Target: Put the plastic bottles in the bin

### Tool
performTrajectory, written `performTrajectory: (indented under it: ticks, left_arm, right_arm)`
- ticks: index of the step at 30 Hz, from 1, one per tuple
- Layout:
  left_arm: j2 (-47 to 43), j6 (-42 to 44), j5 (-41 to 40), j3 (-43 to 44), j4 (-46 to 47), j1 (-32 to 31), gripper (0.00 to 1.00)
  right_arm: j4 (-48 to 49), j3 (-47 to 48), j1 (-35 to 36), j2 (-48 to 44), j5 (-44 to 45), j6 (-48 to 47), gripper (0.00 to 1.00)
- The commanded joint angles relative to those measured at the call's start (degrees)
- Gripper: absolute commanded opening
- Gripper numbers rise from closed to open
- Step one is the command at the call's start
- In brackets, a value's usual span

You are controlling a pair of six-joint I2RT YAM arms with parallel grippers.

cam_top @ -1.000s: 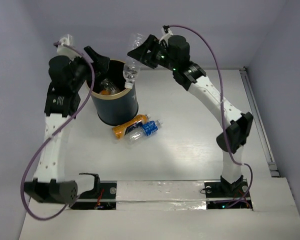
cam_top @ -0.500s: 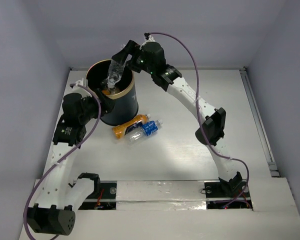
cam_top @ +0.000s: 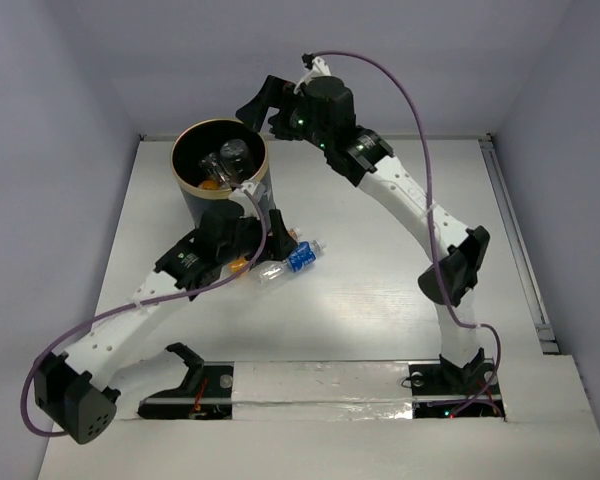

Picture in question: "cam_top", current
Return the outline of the clear bottle blue cap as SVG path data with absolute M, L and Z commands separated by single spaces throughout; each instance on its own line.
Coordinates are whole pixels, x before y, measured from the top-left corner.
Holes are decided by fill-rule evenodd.
M 234 181 L 249 179 L 256 171 L 251 151 L 242 139 L 231 139 L 225 142 L 220 147 L 219 155 Z

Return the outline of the large orange labelled bottle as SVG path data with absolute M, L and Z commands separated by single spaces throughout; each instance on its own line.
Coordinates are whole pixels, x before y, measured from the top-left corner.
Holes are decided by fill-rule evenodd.
M 302 231 L 300 228 L 291 228 L 288 230 L 288 234 L 295 240 L 298 241 L 302 236 Z M 240 271 L 246 264 L 248 260 L 244 257 L 240 257 L 229 264 L 229 270 L 231 273 L 236 273 Z

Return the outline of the clear bottle front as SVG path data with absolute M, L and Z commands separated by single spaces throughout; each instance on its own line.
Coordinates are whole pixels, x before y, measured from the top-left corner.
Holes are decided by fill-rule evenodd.
M 209 153 L 199 160 L 198 165 L 218 186 L 227 187 L 230 185 L 231 176 L 216 153 Z

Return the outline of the blue label water bottle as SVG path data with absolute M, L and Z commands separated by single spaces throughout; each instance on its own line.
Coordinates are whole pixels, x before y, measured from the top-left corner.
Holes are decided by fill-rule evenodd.
M 287 277 L 296 276 L 323 256 L 325 248 L 326 243 L 318 239 L 301 241 L 287 258 L 267 261 L 259 268 L 257 286 L 268 287 Z

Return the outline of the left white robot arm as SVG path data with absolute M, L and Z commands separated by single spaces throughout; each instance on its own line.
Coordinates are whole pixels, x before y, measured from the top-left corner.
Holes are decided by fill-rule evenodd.
M 34 361 L 21 396 L 57 426 L 57 436 L 79 445 L 95 440 L 111 423 L 121 393 L 111 387 L 116 372 L 177 308 L 200 294 L 229 283 L 222 270 L 246 259 L 243 272 L 266 260 L 285 260 L 297 247 L 278 209 L 246 215 L 233 203 L 206 211 L 200 224 L 156 262 L 126 304 L 80 325 L 84 336 L 70 343 L 74 330 L 54 340 Z

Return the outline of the small orange juice bottle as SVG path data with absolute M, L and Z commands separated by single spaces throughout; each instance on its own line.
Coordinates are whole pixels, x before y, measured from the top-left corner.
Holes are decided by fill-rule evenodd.
M 208 190 L 208 191 L 216 191 L 219 190 L 221 188 L 221 186 L 212 179 L 207 179 L 202 181 L 198 187 L 202 190 Z

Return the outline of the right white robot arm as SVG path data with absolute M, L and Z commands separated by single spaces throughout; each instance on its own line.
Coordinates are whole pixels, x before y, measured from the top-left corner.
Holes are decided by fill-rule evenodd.
M 318 147 L 332 170 L 379 202 L 416 239 L 432 262 L 418 285 L 436 308 L 440 379 L 453 392 L 471 386 L 484 362 L 484 350 L 468 327 L 474 321 L 472 290 L 489 232 L 466 226 L 440 206 L 427 205 L 424 189 L 392 147 L 357 123 L 353 92 L 337 77 L 296 85 L 268 76 L 236 117 L 254 132 L 268 124 L 277 139 L 304 140 Z

